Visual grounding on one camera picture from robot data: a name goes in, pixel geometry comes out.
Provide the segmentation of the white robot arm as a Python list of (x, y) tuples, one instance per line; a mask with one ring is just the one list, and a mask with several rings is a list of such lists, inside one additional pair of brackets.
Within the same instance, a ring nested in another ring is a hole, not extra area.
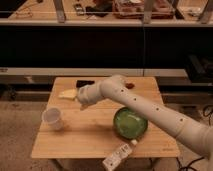
[(131, 92), (126, 88), (125, 78), (121, 75), (113, 75), (79, 89), (62, 91), (59, 97), (77, 99), (81, 109), (104, 99), (120, 103), (151, 121), (191, 151), (207, 158), (209, 161), (207, 171), (213, 171), (213, 126), (197, 122), (182, 113)]

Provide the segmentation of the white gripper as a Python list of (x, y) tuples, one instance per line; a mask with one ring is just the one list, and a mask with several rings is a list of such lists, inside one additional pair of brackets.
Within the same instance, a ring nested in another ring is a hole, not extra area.
[(82, 104), (80, 110), (85, 110), (89, 105), (96, 104), (98, 101), (104, 99), (100, 91), (100, 84), (85, 85), (78, 90), (69, 89), (59, 94), (60, 98), (74, 100), (77, 96), (78, 101)]

